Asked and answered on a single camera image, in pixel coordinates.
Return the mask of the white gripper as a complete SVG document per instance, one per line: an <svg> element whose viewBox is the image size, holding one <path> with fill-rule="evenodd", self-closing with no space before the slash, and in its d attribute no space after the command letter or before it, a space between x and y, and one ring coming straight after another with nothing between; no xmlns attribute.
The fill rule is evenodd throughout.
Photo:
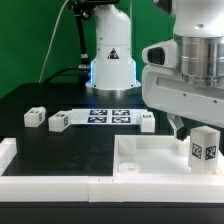
<svg viewBox="0 0 224 224"><path fill-rule="evenodd" d="M183 81L173 69L146 65L142 72L142 98L148 107L168 113L178 140L187 137L181 117L224 128L224 79L219 87L198 87Z"/></svg>

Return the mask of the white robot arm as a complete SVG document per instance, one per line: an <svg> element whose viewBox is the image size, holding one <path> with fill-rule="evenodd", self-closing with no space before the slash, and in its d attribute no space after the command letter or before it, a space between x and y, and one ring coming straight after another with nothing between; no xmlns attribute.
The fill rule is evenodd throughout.
<svg viewBox="0 0 224 224"><path fill-rule="evenodd" d="M94 4L97 54L88 91L123 95L142 89L145 104L167 113L180 129L183 117L224 128L224 0L152 0L175 18L173 37L145 48L136 80L131 21L113 3Z"/></svg>

